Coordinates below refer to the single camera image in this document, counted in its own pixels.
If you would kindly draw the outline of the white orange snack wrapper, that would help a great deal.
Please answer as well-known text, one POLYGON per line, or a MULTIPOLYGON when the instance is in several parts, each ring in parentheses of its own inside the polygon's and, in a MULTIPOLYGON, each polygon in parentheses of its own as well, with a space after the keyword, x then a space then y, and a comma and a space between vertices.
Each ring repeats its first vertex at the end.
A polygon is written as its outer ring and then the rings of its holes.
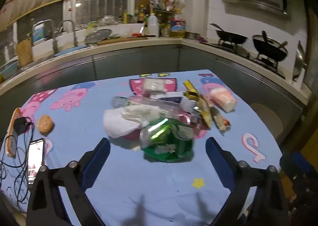
POLYGON ((210 108, 212 119, 214 120, 216 127, 219 131, 228 131, 231 127, 230 122, 223 117, 217 108, 210 108))

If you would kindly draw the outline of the white tissue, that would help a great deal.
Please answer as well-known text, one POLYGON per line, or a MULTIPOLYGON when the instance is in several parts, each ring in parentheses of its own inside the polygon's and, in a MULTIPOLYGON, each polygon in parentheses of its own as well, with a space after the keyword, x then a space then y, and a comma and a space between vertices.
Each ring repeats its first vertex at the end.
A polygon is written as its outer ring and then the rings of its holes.
POLYGON ((105 110, 103 127, 107 136, 120 138, 148 126, 160 118, 160 108, 152 105, 129 105, 105 110))

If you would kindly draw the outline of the crushed green soda can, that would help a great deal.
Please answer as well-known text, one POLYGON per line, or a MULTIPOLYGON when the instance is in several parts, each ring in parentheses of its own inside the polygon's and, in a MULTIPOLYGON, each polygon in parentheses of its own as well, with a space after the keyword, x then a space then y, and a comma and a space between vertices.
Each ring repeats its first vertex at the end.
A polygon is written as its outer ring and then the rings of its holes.
POLYGON ((163 162, 177 162, 190 157, 194 139, 191 126, 172 118, 153 121, 140 131, 142 151, 163 162))

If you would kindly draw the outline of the gold snack wrapper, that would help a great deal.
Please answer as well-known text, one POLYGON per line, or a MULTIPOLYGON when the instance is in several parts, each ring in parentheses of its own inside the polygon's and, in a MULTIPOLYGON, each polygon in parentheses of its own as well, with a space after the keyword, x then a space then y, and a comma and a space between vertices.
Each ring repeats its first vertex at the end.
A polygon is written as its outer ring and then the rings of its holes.
POLYGON ((211 117, 211 113, 210 113, 210 107, 208 106, 203 95, 201 95, 201 94, 199 94, 198 108, 199 108, 199 111, 200 111, 201 116, 203 118, 203 121, 205 122, 205 125, 207 126, 207 128, 211 129, 212 117, 211 117))

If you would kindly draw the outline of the clear plastic bottle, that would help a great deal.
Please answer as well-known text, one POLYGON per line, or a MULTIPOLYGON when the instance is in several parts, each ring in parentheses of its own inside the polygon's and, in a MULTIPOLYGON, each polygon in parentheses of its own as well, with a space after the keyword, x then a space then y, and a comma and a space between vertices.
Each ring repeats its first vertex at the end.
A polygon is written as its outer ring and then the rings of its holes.
POLYGON ((166 113, 189 113, 199 116, 198 104, 195 101, 187 99, 185 96, 182 98, 180 104, 137 95, 129 97, 115 96, 111 100, 111 105, 113 108, 123 108, 130 105, 151 105, 159 107, 160 110, 166 113))

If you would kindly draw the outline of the red foil wrapper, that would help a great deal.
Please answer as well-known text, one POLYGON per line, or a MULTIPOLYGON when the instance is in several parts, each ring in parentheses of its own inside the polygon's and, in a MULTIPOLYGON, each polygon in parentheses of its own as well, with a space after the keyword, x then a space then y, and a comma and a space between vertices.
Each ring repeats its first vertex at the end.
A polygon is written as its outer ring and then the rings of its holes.
POLYGON ((189 113, 179 113, 175 115, 175 118, 180 122, 190 126, 193 129, 196 139, 205 137, 207 131, 209 130, 201 116, 195 116, 189 113))

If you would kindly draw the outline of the yellow brown spice box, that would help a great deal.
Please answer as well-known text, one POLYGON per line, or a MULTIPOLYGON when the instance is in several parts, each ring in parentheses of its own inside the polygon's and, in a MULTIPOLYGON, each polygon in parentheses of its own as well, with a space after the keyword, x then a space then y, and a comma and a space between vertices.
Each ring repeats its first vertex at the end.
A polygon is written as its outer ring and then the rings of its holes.
POLYGON ((195 87, 192 85, 192 83, 189 80, 186 80, 183 82, 184 87, 186 88, 185 96, 193 101, 199 100, 199 92, 195 89, 195 87))

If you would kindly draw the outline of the white tissue pack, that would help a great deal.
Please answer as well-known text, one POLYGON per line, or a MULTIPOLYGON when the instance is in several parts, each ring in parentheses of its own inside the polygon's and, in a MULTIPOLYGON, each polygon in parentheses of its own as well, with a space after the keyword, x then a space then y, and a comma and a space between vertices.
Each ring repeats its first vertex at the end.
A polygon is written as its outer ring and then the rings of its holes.
POLYGON ((165 92, 165 80, 146 78, 142 84, 143 92, 165 92))

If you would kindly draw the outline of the smartphone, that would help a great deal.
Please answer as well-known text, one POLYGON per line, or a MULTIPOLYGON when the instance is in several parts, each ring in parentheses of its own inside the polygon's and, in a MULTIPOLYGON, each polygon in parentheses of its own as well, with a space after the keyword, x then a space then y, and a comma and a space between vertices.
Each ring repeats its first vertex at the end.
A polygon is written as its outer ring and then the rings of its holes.
POLYGON ((27 188, 31 189, 37 173, 42 165, 44 165, 45 140, 40 138, 34 140, 29 145, 27 159, 27 188))

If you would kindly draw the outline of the round orange biscuit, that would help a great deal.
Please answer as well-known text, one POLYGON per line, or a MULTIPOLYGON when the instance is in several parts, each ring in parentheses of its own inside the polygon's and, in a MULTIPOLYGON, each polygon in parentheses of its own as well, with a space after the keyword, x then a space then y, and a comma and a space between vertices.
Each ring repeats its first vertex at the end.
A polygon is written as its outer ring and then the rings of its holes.
POLYGON ((37 129, 40 133, 49 133, 53 129, 53 124, 52 118, 44 114, 37 121, 37 129))

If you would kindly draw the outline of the black charger plug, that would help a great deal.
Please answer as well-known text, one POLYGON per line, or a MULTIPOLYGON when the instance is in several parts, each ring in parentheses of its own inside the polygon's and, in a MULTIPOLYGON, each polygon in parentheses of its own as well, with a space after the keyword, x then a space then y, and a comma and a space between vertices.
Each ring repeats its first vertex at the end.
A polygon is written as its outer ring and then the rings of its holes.
POLYGON ((17 135, 24 134, 31 124, 32 122, 28 121, 26 117, 17 118, 14 121, 14 131, 17 135))

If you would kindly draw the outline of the gas stove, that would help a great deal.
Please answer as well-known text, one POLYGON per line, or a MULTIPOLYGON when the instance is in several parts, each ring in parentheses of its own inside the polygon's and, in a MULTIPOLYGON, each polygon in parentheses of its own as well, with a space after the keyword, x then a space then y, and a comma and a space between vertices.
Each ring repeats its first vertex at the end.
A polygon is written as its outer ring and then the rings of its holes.
POLYGON ((250 52, 248 52, 246 49, 244 49, 241 45, 237 44, 229 44, 223 41, 219 41, 217 44, 209 43, 209 42, 202 42, 200 41, 201 44, 211 46, 214 48, 218 48, 227 52, 230 52, 232 54, 238 55, 240 57, 243 57, 244 59, 248 59, 259 66, 262 66, 263 68, 270 70, 274 74, 278 75, 279 77, 285 79, 285 74, 278 70, 278 62, 273 61, 269 59, 266 56, 257 54, 253 55, 250 52))

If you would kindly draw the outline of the steel wok lid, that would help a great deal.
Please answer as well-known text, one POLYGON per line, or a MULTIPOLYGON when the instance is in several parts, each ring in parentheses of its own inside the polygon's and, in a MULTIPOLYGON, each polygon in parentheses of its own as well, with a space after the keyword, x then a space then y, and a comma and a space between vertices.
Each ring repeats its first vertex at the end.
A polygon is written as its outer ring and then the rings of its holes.
POLYGON ((303 68, 306 69, 307 65, 305 63, 305 58, 306 58, 306 53, 301 45, 301 42, 298 41, 294 69, 292 74, 293 80, 296 80, 300 76, 303 68))

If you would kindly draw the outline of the white plastic jug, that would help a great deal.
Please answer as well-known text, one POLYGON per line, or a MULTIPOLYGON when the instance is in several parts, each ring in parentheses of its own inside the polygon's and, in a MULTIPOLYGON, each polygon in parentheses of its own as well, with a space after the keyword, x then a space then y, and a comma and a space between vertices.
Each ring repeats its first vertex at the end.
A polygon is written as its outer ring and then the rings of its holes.
POLYGON ((148 17, 148 30, 149 30, 149 35, 159 37, 160 30, 159 30, 158 19, 153 12, 151 12, 148 17))

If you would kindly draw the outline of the spice rack with bottles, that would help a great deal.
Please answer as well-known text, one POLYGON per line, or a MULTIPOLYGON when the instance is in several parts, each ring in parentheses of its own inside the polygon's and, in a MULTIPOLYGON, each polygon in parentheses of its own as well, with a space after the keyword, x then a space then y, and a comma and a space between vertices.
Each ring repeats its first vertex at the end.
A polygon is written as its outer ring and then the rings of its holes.
POLYGON ((120 16, 122 24, 137 23, 140 24, 140 30, 132 33, 132 37, 155 37, 149 35, 148 17, 151 12, 155 14, 159 24, 159 37, 170 37, 170 22, 173 17, 181 18, 186 21, 182 15, 184 3, 181 0, 149 0, 147 6, 140 5, 135 9, 133 15, 123 12, 120 16))

